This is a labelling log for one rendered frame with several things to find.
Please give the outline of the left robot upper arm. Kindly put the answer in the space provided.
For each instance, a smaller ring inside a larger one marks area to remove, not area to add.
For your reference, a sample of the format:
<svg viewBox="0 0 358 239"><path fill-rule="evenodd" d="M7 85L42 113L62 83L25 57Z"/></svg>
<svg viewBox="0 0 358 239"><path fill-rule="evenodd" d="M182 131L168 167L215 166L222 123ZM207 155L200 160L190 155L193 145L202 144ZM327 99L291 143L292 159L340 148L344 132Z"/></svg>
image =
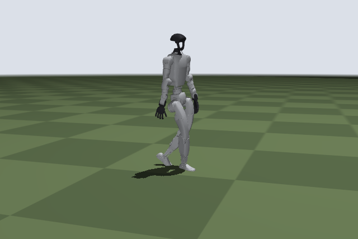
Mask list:
<svg viewBox="0 0 358 239"><path fill-rule="evenodd" d="M189 82L193 79L193 76L191 74L189 74L191 58L189 55L186 55L186 56L187 56L187 72L186 72L186 80L185 81Z"/></svg>

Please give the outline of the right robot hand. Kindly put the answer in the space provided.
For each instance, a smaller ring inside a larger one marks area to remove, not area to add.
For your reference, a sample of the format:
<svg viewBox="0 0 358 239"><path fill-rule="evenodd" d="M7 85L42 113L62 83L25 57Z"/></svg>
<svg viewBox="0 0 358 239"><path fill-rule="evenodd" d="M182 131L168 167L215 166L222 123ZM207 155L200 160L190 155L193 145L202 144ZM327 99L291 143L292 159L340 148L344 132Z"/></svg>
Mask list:
<svg viewBox="0 0 358 239"><path fill-rule="evenodd" d="M164 108L165 105L166 105L166 101L164 102L164 105L161 105L159 103L159 107L157 108L157 111L156 111L156 114L155 114L155 116L157 116L157 118L161 119L161 115L162 115L162 119L163 119L163 114L165 114L165 116L167 117L166 112L165 112L165 108ZM157 113L158 113L158 115L157 115Z"/></svg>

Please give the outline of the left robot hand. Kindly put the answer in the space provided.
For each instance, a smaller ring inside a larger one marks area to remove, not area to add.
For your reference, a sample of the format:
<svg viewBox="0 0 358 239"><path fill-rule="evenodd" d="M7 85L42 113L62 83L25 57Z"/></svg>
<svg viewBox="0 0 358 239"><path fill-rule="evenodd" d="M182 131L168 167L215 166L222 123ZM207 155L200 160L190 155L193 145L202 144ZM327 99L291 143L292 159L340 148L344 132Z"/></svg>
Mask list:
<svg viewBox="0 0 358 239"><path fill-rule="evenodd" d="M194 114L196 114L199 111L199 103L197 101L197 94L194 94L194 99L192 98L192 100L194 101Z"/></svg>

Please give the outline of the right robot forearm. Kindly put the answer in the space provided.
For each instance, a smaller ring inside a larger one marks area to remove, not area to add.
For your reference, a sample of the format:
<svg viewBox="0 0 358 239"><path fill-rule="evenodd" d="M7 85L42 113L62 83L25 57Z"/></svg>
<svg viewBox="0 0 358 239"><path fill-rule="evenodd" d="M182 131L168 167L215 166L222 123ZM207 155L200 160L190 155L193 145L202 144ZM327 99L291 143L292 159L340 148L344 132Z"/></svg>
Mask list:
<svg viewBox="0 0 358 239"><path fill-rule="evenodd" d="M167 86L167 84L168 84L168 79L164 78L161 85L161 89L162 89L161 100L159 102L161 105L164 105L164 102L168 99L167 94L168 94L169 87Z"/></svg>

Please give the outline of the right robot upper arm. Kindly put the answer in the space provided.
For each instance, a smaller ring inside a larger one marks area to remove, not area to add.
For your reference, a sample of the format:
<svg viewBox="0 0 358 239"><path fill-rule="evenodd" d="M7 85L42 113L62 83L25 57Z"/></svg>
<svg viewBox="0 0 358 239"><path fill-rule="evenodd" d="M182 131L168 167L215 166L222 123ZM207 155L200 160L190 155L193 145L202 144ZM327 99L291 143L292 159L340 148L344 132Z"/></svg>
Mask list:
<svg viewBox="0 0 358 239"><path fill-rule="evenodd" d="M168 79L167 86L171 85L172 83L172 80L169 78L172 64L173 64L173 56L168 56L163 58L163 79L164 78Z"/></svg>

